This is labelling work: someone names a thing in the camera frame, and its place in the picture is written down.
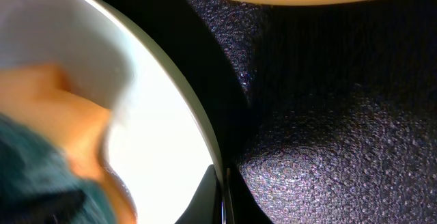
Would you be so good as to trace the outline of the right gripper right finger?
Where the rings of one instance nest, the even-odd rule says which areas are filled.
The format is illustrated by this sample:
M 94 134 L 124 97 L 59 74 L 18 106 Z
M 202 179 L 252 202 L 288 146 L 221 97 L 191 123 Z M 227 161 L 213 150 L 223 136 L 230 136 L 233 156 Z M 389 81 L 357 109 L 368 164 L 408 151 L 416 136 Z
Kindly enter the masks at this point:
M 227 223 L 272 224 L 272 221 L 256 203 L 235 165 L 231 165 L 226 171 L 225 207 Z

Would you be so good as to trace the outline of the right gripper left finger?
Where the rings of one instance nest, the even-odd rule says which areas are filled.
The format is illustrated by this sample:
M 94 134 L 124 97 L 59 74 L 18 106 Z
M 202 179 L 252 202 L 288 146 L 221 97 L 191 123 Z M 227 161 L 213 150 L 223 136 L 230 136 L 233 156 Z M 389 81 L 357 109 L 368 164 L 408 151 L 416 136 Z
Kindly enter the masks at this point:
M 213 165 L 204 173 L 188 207 L 175 224 L 222 224 L 222 197 Z

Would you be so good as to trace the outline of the light blue plate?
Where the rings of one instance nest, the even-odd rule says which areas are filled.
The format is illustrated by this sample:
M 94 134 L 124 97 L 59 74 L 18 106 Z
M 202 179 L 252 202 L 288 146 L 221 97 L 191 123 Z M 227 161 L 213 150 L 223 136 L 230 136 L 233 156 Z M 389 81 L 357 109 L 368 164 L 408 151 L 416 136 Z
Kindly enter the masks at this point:
M 164 50 L 102 0 L 1 0 L 1 66 L 52 61 L 72 91 L 113 112 L 106 160 L 140 223 L 175 223 L 222 160 L 198 97 Z

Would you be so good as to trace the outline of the green yellow sponge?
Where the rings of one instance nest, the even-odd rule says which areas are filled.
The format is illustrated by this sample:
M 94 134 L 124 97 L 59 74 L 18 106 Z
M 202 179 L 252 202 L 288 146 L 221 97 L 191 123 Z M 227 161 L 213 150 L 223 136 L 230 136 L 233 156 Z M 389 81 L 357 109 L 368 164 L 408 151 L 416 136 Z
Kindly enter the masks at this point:
M 59 66 L 1 71 L 1 222 L 135 224 L 101 147 L 111 112 Z

